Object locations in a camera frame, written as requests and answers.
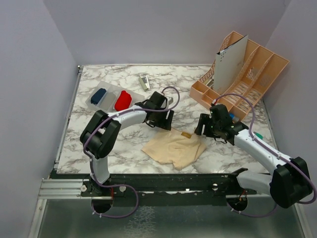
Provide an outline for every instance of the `orange desk organizer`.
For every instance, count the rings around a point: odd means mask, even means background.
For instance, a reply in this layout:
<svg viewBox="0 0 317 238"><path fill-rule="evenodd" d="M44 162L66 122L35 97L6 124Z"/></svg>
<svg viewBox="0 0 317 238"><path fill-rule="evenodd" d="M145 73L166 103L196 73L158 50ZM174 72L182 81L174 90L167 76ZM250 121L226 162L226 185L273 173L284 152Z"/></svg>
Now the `orange desk organizer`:
<svg viewBox="0 0 317 238"><path fill-rule="evenodd" d="M223 40L219 51L237 42L242 37L237 32L231 32ZM255 106L288 63L287 59L278 56L254 41L248 40L244 55L244 65L224 94L240 94ZM214 65L215 62L213 62L210 70L191 86L189 94L207 109L211 107L212 101L220 96L212 89L212 86L206 85L207 82L210 82L210 79L213 79ZM243 120L251 110L249 104L237 96L226 96L218 102L226 105L228 111L240 120Z"/></svg>

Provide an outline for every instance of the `gray wall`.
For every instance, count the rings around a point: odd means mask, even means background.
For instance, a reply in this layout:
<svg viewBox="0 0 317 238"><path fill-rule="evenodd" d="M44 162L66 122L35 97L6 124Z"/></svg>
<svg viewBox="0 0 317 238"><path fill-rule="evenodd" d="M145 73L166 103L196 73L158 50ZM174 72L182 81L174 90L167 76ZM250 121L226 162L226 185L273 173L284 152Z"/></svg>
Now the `gray wall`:
<svg viewBox="0 0 317 238"><path fill-rule="evenodd" d="M0 237L27 237L77 64L41 0L0 7Z"/></svg>
<svg viewBox="0 0 317 238"><path fill-rule="evenodd" d="M265 45L289 0L44 2L79 64L210 64L232 30Z"/></svg>
<svg viewBox="0 0 317 238"><path fill-rule="evenodd" d="M265 95L277 145L301 156L317 184L317 2L292 0L267 47L290 60L282 77ZM317 203L305 206L317 237Z"/></svg>

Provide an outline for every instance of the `red cloth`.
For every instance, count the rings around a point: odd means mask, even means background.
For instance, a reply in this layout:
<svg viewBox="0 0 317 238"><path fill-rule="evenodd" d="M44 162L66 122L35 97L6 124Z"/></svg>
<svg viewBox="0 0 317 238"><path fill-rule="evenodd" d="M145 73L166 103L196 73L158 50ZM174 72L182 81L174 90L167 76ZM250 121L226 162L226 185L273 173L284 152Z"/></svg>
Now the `red cloth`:
<svg viewBox="0 0 317 238"><path fill-rule="evenodd" d="M126 91L122 91L118 100L114 104L114 109L118 111L122 111L124 109L129 108L130 104L132 102L132 97L130 94L128 94Z"/></svg>

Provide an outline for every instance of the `cloth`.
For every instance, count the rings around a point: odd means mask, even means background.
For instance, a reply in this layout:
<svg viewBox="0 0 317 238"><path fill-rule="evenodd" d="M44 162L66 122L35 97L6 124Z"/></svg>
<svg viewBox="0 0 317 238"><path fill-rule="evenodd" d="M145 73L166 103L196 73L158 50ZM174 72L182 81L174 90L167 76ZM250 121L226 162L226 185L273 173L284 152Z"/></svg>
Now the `cloth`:
<svg viewBox="0 0 317 238"><path fill-rule="evenodd" d="M196 134L176 129L160 131L151 139L142 151L160 164L171 164L181 170L195 162L206 149Z"/></svg>

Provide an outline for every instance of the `marble tabletop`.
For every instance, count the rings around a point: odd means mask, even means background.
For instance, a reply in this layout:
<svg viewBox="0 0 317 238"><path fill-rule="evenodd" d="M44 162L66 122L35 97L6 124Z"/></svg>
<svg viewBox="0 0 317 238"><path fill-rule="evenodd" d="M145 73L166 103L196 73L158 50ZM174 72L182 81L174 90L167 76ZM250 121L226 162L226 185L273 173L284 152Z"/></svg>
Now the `marble tabletop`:
<svg viewBox="0 0 317 238"><path fill-rule="evenodd" d="M58 174L87 174L90 172L88 157L83 153L83 145L79 141L80 134L94 114L85 101L103 80L113 85L130 89L145 97L154 91L161 91L166 86L175 86L181 95L179 105L174 109L172 126L181 131L193 133L200 113L208 110L189 97L190 87L210 67L208 66L176 66L176 65L95 65L85 66L78 86L74 106L65 136L59 164ZM144 92L139 84L140 75L148 75L151 89ZM166 95L174 97L172 90ZM256 122L254 131L264 137L264 141L273 145L262 103L256 106ZM251 113L243 121L251 122ZM156 134L156 128L145 123L124 129L118 135L113 150L108 156L110 173L230 173L241 167L254 172L265 172L265 168L254 158L229 143L215 142L212 138L202 137L207 149L192 165L178 171L173 165L161 165L141 151L142 147Z"/></svg>

